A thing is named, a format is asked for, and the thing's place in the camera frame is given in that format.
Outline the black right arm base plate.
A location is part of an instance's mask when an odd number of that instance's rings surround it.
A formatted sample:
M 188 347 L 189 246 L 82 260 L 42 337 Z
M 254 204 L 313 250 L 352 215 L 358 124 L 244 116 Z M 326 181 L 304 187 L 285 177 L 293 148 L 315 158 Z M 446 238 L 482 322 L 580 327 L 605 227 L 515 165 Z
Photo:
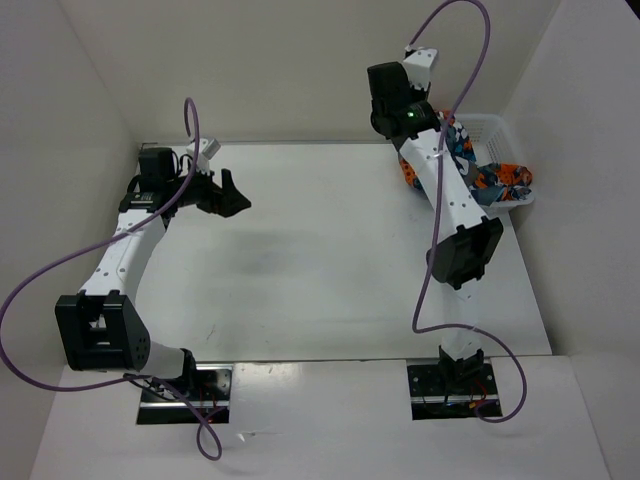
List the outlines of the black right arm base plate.
M 406 370 L 414 421 L 474 418 L 476 408 L 484 417 L 503 416 L 489 362 L 456 383 L 447 383 L 437 360 L 408 362 Z

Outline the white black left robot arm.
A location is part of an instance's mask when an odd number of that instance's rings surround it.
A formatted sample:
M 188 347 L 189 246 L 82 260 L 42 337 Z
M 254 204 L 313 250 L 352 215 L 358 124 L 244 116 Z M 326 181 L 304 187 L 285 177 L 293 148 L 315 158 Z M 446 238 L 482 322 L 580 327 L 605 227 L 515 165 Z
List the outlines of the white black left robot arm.
M 183 155 L 169 147 L 139 152 L 139 172 L 118 208 L 116 241 L 74 295 L 61 296 L 55 316 L 69 367 L 154 376 L 185 400 L 201 386 L 194 355 L 151 339 L 135 307 L 137 291 L 153 250 L 179 209 L 194 206 L 223 218 L 250 208 L 224 169 L 216 177 L 209 162 L 217 140 L 191 142 Z

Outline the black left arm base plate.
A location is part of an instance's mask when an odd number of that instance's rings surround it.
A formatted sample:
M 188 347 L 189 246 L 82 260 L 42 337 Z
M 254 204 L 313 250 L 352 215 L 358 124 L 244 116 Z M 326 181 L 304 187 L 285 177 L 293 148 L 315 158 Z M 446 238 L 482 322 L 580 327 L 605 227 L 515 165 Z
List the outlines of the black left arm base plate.
M 233 380 L 232 364 L 198 363 L 191 386 L 168 380 L 210 424 L 228 424 Z M 189 408 L 156 380 L 134 380 L 141 391 L 137 425 L 197 424 Z

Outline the colourful patterned shorts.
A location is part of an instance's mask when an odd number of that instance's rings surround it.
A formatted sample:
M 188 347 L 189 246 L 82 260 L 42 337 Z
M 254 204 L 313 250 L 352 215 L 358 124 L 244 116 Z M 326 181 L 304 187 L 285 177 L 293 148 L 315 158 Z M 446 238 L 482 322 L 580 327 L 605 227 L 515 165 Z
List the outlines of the colourful patterned shorts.
M 521 202 L 531 194 L 533 174 L 525 166 L 499 162 L 480 165 L 477 162 L 470 134 L 455 117 L 448 122 L 445 143 L 478 204 L 491 206 L 498 202 Z

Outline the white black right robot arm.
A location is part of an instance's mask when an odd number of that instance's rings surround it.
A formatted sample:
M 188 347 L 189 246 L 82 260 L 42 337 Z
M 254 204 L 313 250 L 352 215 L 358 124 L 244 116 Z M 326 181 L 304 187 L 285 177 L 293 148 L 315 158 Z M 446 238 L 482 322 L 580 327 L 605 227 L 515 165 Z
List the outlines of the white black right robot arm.
M 473 384 L 484 362 L 475 327 L 478 286 L 504 231 L 472 197 L 446 145 L 448 121 L 411 86 L 403 64 L 367 70 L 371 124 L 413 169 L 434 208 L 427 280 L 442 286 L 446 321 L 439 346 L 438 378 L 447 395 Z

